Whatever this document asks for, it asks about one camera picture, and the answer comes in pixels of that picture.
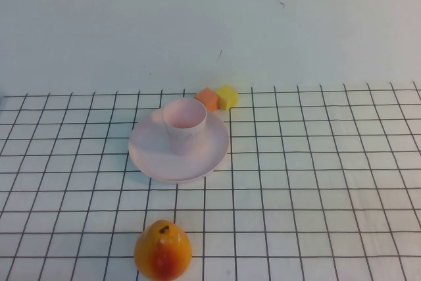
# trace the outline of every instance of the yellow cube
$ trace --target yellow cube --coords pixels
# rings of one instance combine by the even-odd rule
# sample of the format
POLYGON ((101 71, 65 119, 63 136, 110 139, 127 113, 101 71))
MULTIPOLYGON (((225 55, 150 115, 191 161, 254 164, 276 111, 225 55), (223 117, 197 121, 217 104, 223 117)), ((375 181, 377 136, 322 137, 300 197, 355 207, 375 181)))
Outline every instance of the yellow cube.
POLYGON ((219 107, 229 110, 238 103, 238 92, 228 85, 223 85, 216 93, 219 95, 219 107))

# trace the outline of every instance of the white grid mat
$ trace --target white grid mat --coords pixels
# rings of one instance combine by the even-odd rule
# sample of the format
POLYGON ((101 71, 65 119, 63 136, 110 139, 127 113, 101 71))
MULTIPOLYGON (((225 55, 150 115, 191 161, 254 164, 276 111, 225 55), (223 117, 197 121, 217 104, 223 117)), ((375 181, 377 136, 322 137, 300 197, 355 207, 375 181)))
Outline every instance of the white grid mat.
POLYGON ((414 83, 243 92, 216 172, 151 181, 128 137, 183 94, 5 98, 0 280, 143 280, 134 244, 160 218, 192 243, 180 280, 421 280, 414 83))

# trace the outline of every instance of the white wall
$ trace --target white wall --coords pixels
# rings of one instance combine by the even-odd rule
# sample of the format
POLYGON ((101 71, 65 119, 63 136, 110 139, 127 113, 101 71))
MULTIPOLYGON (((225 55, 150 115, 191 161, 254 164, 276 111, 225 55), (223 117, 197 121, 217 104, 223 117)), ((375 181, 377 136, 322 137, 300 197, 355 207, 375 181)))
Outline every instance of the white wall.
POLYGON ((285 7, 0 0, 0 86, 12 94, 421 77, 421 0, 279 1, 285 7))

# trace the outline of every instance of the pink cup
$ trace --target pink cup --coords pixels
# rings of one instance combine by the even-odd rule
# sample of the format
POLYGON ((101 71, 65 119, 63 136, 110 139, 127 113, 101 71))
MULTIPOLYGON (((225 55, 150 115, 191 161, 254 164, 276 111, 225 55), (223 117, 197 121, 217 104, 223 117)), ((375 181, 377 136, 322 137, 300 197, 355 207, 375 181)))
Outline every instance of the pink cup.
POLYGON ((203 145, 206 117, 206 107, 196 99, 178 99, 164 108, 162 120, 175 154, 187 155, 203 145))

